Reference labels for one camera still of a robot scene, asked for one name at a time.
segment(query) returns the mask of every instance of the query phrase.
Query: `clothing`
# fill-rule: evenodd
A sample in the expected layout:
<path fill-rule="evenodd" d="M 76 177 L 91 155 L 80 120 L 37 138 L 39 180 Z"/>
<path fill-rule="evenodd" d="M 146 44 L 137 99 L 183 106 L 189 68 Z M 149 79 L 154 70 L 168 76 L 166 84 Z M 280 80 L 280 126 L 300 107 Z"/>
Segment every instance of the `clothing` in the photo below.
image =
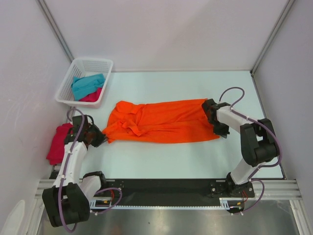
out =
<path fill-rule="evenodd" d="M 120 101 L 102 133 L 114 140 L 186 143 L 218 139 L 202 110 L 205 99 L 135 105 Z"/>
<path fill-rule="evenodd" d="M 65 123 L 62 126 L 58 126 L 56 133 L 52 139 L 51 147 L 47 155 L 47 159 L 50 161 L 50 165 L 56 165 L 62 163 L 64 157 L 64 140 L 68 131 L 73 125 Z"/>
<path fill-rule="evenodd" d="M 96 92 L 98 88 L 103 87 L 104 82 L 105 78 L 102 73 L 89 77 L 74 77 L 72 84 L 74 100 L 80 100 L 85 96 Z"/>
<path fill-rule="evenodd" d="M 84 98 L 80 99 L 79 101 L 82 102 L 96 102 L 99 99 L 99 96 L 101 94 L 102 88 L 98 88 L 96 92 L 91 93 Z"/>

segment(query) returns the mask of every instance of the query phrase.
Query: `orange shirt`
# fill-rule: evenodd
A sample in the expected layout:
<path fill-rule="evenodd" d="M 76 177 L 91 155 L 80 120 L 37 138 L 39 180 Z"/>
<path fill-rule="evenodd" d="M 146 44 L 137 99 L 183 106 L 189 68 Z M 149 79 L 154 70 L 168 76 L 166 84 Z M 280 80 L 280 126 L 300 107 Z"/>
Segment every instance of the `orange shirt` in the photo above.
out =
<path fill-rule="evenodd" d="M 102 132 L 114 140 L 187 143 L 218 139 L 202 110 L 206 99 L 155 104 L 120 101 Z"/>

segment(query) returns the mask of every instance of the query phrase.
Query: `red cloth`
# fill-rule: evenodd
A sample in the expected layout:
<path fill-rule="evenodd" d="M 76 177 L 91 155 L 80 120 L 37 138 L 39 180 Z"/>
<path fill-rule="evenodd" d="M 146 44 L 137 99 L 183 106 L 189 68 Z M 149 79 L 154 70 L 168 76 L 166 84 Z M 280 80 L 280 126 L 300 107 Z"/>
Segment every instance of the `red cloth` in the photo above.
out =
<path fill-rule="evenodd" d="M 50 151 L 46 157 L 50 161 L 50 165 L 62 163 L 64 157 L 64 140 L 69 129 L 72 127 L 73 125 L 70 123 L 65 123 L 57 127 L 57 132 L 52 139 Z"/>
<path fill-rule="evenodd" d="M 96 102 L 99 99 L 99 96 L 101 94 L 102 88 L 98 88 L 96 92 L 91 93 L 84 98 L 80 99 L 79 101 L 83 102 Z"/>

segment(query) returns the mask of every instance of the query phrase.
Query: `wall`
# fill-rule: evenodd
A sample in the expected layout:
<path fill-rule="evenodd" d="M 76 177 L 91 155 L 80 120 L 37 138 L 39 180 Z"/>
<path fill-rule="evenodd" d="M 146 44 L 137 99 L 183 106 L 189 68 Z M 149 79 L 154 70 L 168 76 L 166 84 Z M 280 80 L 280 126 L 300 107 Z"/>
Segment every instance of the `wall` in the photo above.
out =
<path fill-rule="evenodd" d="M 34 0 L 0 1 L 0 230 L 16 203 L 30 211 L 66 107 L 54 94 L 69 62 Z"/>
<path fill-rule="evenodd" d="M 46 0 L 75 57 L 116 71 L 250 70 L 287 0 Z"/>
<path fill-rule="evenodd" d="M 256 73 L 265 111 L 284 150 L 283 166 L 297 179 L 313 220 L 313 1 L 300 0 Z"/>

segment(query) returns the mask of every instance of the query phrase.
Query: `white table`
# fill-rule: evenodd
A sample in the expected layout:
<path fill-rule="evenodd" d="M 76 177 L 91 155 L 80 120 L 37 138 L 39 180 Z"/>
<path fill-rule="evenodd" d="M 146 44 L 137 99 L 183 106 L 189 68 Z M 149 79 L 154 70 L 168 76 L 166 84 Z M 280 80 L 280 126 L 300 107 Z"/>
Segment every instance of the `white table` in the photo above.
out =
<path fill-rule="evenodd" d="M 121 100 L 135 104 L 213 98 L 233 86 L 244 88 L 246 95 L 235 108 L 257 119 L 263 118 L 261 105 L 248 71 L 203 72 L 119 72 L 112 73 L 99 109 L 80 108 L 94 118 L 102 130 L 109 115 Z M 241 91 L 229 91 L 223 100 L 232 103 Z M 157 144 L 115 141 L 98 148 L 90 147 L 81 176 L 101 170 L 106 178 L 225 178 L 242 159 L 240 135 L 230 130 L 227 139 Z M 282 178 L 280 166 L 262 169 L 256 178 Z"/>

